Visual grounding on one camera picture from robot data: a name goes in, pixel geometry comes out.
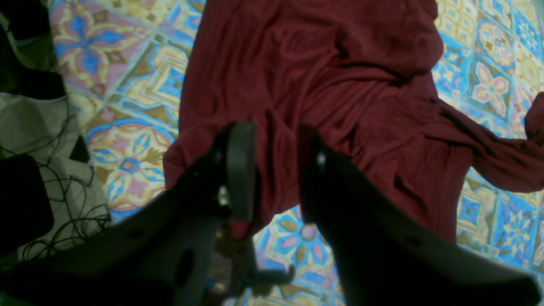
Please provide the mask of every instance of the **red cloth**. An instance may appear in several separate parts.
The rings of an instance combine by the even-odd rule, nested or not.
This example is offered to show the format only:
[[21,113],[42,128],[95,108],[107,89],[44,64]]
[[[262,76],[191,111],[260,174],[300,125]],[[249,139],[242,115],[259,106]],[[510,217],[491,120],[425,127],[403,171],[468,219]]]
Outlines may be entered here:
[[433,0],[208,0],[180,135],[164,155],[167,188],[222,127],[251,120],[263,198],[255,227],[231,224],[236,237],[299,203],[301,123],[450,241],[470,166],[502,189],[543,189],[544,94],[526,117],[528,141],[498,138],[440,101],[430,73],[443,51],[436,16]]

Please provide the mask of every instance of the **pink flower motif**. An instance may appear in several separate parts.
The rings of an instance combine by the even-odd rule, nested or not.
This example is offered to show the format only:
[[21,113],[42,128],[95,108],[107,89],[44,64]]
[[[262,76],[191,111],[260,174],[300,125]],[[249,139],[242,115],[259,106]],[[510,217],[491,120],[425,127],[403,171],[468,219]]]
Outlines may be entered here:
[[289,237],[281,244],[281,247],[284,249],[290,248],[294,246],[295,244],[297,244],[298,242],[299,242],[298,237]]
[[115,118],[115,113],[108,107],[105,107],[102,113],[100,114],[100,117],[102,117],[102,119],[104,119],[107,122],[112,122],[113,119]]
[[501,75],[493,77],[489,68],[480,62],[476,64],[476,76],[480,83],[474,87],[473,97],[482,103],[491,103],[495,111],[505,117],[507,106],[503,95],[508,93],[508,81]]
[[112,144],[112,149],[115,149],[121,153],[125,153],[125,150],[130,145],[131,141],[127,138],[121,137],[118,134],[115,135],[115,140]]
[[313,254],[316,256],[317,259],[319,259],[319,261],[323,260],[323,249],[321,248],[321,246],[314,244]]
[[137,179],[133,179],[132,183],[127,189],[128,193],[132,193],[138,196],[138,198],[142,198],[144,196],[144,192],[147,188],[147,183],[139,181]]

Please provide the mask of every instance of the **metal screw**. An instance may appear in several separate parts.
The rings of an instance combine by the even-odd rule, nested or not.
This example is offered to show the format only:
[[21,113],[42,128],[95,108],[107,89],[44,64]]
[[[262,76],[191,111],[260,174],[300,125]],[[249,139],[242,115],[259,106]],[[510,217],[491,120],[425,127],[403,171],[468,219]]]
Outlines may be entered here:
[[221,185],[219,186],[219,192],[217,195],[217,201],[219,202],[219,205],[226,206],[229,203],[229,197],[228,197],[228,189],[227,186]]

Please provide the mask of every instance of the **floor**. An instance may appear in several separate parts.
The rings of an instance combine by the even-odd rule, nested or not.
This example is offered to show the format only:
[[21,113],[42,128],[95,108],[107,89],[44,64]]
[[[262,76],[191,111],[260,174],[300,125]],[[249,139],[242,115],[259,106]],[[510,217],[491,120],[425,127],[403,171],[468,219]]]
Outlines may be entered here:
[[[533,0],[533,3],[536,10],[539,12],[541,22],[544,23],[544,20],[542,19],[542,17],[544,16],[544,0]],[[159,43],[166,44],[165,41],[158,40],[154,41],[153,43],[157,45],[159,45]],[[52,51],[50,36],[44,37],[35,45],[19,49],[18,56],[23,63],[31,68],[54,70],[55,56],[52,52],[44,54],[42,50]],[[23,152],[31,150],[32,148],[37,148],[43,143],[48,142],[60,131],[60,123],[66,118],[66,105],[66,101],[60,101],[52,104],[40,104],[27,101],[24,98],[20,97],[0,96],[0,131],[10,131],[10,133],[0,133],[0,145],[10,150]],[[89,168],[89,165],[75,162],[68,158],[75,144],[75,141],[80,134],[81,131],[79,130],[79,125],[77,121],[72,120],[69,124],[69,128],[65,131],[61,138],[59,150],[53,156],[52,168],[54,168],[59,173],[59,175],[66,178],[70,175],[74,175],[82,180],[89,180],[89,178],[91,177],[91,170]],[[47,159],[52,150],[53,147],[49,146],[33,153],[32,155],[37,160],[43,161]],[[47,171],[44,171],[42,175],[44,180],[49,180],[51,178],[51,173],[48,173]],[[48,184],[47,191],[52,198],[57,198],[60,196],[60,189],[58,185]],[[79,186],[72,186],[69,189],[68,197],[70,209],[79,212],[83,208],[83,213],[92,209],[94,206],[104,204],[107,201],[102,191],[101,183],[96,177],[91,182],[91,185],[88,189],[85,207],[83,207],[84,193]],[[69,219],[65,206],[53,202],[52,205],[55,212],[55,228],[50,234],[45,237],[45,239],[50,239],[52,233],[54,233],[62,224],[64,224]],[[288,235],[283,237],[275,237],[273,230],[263,231],[256,238],[256,241],[262,242],[261,244],[256,245],[258,249],[257,252],[264,253],[264,247],[267,247],[266,241],[270,241],[271,239],[276,238],[278,240],[283,239],[285,241],[288,239],[298,238],[296,233],[298,233],[305,227],[305,225],[300,222],[300,212],[297,209],[293,209],[282,215],[278,219],[275,219],[272,226],[277,229],[280,224],[289,225],[288,230],[292,232],[292,235],[290,234],[290,236]],[[285,257],[287,258],[287,256],[292,256],[293,262],[297,263],[297,265],[300,266],[303,266],[308,260],[310,260],[310,257],[312,258],[311,260],[313,261],[313,264],[319,265],[320,260],[322,262],[328,262],[328,258],[319,258],[318,256],[315,256],[315,254],[310,254],[309,251],[307,252],[308,254],[305,254],[303,258],[298,258],[298,254],[300,254],[300,252],[298,252],[299,249],[304,248],[308,250],[315,250],[316,246],[321,247],[322,244],[319,243],[319,234],[315,234],[313,238],[314,240],[309,243],[297,244],[296,251],[294,248],[284,250]],[[281,260],[270,259],[266,262],[260,262],[260,264],[269,268],[283,268],[283,266],[281,265]],[[301,275],[306,277],[306,279],[309,281],[312,281],[312,279],[315,279],[316,277],[322,276],[321,274],[318,275],[312,273],[312,271],[303,271],[301,272]],[[334,273],[334,270],[324,273],[324,281],[333,279]],[[314,292],[311,292],[311,290],[302,289],[299,284],[296,284],[296,286],[275,288],[273,295],[292,295],[293,292],[301,292],[300,296],[314,295]],[[342,304],[341,298],[339,297],[339,294],[337,294],[338,292],[339,290],[337,292],[332,292],[329,296],[330,301],[334,300],[334,302],[330,303],[331,305]],[[247,292],[246,296],[240,299],[240,304],[248,305],[253,304],[253,302],[256,301],[257,299],[251,298],[250,293]]]

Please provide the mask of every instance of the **black cable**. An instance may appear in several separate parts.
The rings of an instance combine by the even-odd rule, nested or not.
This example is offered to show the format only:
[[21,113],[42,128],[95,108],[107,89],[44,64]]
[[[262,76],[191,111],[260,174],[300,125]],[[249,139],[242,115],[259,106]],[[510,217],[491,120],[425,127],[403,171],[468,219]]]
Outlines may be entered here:
[[[70,120],[75,118],[75,115],[70,115],[70,105],[69,105],[67,99],[66,99],[65,103],[66,103],[66,118],[61,123],[60,132],[58,133],[57,136],[55,136],[53,139],[51,139],[46,144],[44,144],[42,146],[39,146],[37,148],[28,150],[28,151],[25,151],[25,152],[21,152],[21,153],[14,152],[12,150],[9,150],[9,149],[6,149],[6,148],[0,146],[0,151],[5,151],[5,152],[11,154],[12,156],[15,156],[15,155],[27,155],[27,154],[37,152],[37,151],[42,150],[42,149],[44,149],[44,148],[48,147],[49,145],[56,142],[53,149],[52,149],[52,151],[48,155],[46,162],[42,163],[42,162],[36,161],[36,164],[38,165],[38,168],[40,168],[40,169],[43,168],[43,169],[49,170],[53,174],[54,179],[46,180],[46,181],[44,181],[44,184],[51,183],[51,182],[57,182],[59,184],[59,187],[60,187],[60,190],[61,190],[61,193],[62,193],[62,198],[61,199],[49,198],[49,200],[65,204],[66,210],[67,210],[67,213],[68,213],[68,217],[69,217],[70,220],[67,221],[66,223],[62,224],[59,227],[59,229],[53,234],[53,238],[51,239],[51,241],[46,241],[46,240],[43,240],[43,239],[39,239],[39,240],[35,240],[35,241],[32,241],[29,244],[27,244],[24,247],[23,251],[22,251],[23,260],[35,259],[35,258],[38,258],[38,257],[42,256],[44,253],[45,253],[46,256],[51,256],[56,251],[57,245],[60,244],[60,243],[66,242],[66,241],[71,241],[73,245],[78,245],[78,242],[80,242],[80,241],[86,242],[92,236],[98,235],[101,232],[106,231],[109,228],[109,223],[111,221],[110,215],[109,215],[108,212],[106,214],[98,215],[96,217],[88,217],[91,212],[93,212],[96,209],[99,209],[101,207],[104,207],[107,210],[107,205],[106,204],[101,204],[101,205],[95,206],[94,208],[92,208],[91,210],[86,212],[84,217],[82,217],[83,213],[84,213],[84,210],[86,208],[86,205],[87,205],[88,193],[87,193],[86,189],[91,187],[92,181],[93,181],[94,176],[95,176],[95,172],[94,172],[94,169],[92,167],[90,167],[91,177],[90,177],[88,182],[85,182],[84,180],[79,179],[77,177],[74,177],[73,175],[70,175],[69,178],[61,178],[59,176],[59,174],[50,166],[53,155],[60,148],[62,136],[65,133]],[[77,214],[77,217],[75,217],[73,215],[72,210],[70,208],[70,205],[68,204],[68,199],[67,199],[68,190],[72,186],[73,182],[75,182],[76,184],[79,184],[81,186],[81,188],[83,189],[83,205],[82,205],[81,209],[79,210],[79,213]],[[96,227],[93,229],[93,232],[91,234],[89,234],[87,228],[88,228],[89,222],[91,222],[91,221],[96,222]],[[72,233],[71,233],[70,237],[59,239],[60,235],[70,225],[72,225]],[[30,253],[38,245],[42,245],[42,249],[40,251],[38,251],[36,254],[31,256]]]

